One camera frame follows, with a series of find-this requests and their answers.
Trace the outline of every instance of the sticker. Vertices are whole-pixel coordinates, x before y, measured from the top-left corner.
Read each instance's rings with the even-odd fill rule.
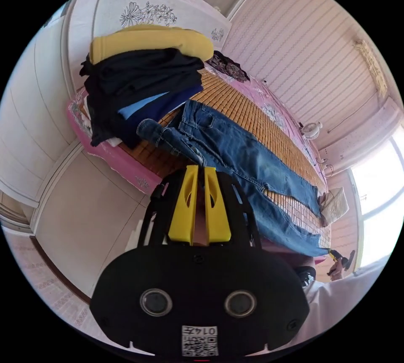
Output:
[[[219,356],[217,326],[182,326],[183,356]]]

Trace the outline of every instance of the tiled floor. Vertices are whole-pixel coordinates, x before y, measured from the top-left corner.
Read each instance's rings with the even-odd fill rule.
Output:
[[[105,161],[83,152],[53,189],[35,235],[57,268],[91,296],[102,270],[125,252],[148,203]]]

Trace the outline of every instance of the jeans pocket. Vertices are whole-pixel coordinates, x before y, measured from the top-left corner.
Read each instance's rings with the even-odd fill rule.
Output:
[[[203,108],[198,109],[195,112],[194,117],[197,128],[206,130],[208,128],[212,128],[213,125],[215,124],[214,116]]]

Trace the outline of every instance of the bed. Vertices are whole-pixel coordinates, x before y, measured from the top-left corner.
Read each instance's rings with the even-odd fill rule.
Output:
[[[129,6],[130,2],[136,2],[136,5]],[[75,90],[67,107],[68,119],[87,152],[103,158],[113,170],[148,195],[162,177],[185,166],[186,160],[174,157],[145,141],[134,150],[128,149],[123,143],[112,147],[108,142],[103,142],[92,147],[83,106],[87,93],[83,88],[84,79],[79,76],[79,70],[93,37],[106,35],[127,26],[125,20],[128,19],[140,23],[156,22],[154,15],[147,10],[151,6],[150,3],[159,2],[161,0],[76,0],[74,7],[68,11],[69,18],[65,20],[68,22],[67,78],[70,78]],[[165,2],[163,8],[169,7],[169,12],[174,14],[170,15],[168,22],[175,18],[176,26],[204,33],[212,39],[215,49],[221,50],[231,28],[231,23],[224,16],[202,0]],[[128,14],[129,9],[133,8],[136,13],[132,11],[132,14]],[[253,76],[250,76],[250,81],[240,83],[208,64],[205,64],[201,74],[204,90],[192,97],[193,100],[217,109],[254,134],[292,170],[316,185],[319,194],[327,191],[326,179],[316,160],[319,156],[315,147],[301,136],[294,117],[265,84]],[[160,123],[168,124],[176,112],[178,110],[167,114]],[[330,246],[330,227],[323,227],[320,219],[307,207],[287,196],[272,192],[267,192],[266,195],[284,209],[295,224],[313,234],[320,234],[321,247]]]

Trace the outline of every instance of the black clothing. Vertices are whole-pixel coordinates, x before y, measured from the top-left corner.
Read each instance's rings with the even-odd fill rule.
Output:
[[[114,137],[110,126],[122,118],[120,109],[159,93],[200,85],[198,70],[204,68],[199,58],[185,56],[176,48],[127,51],[95,65],[87,56],[82,66],[80,75],[88,75],[84,86],[93,147]]]
[[[302,287],[307,287],[316,279],[316,270],[312,266],[298,266],[294,271],[299,276]]]

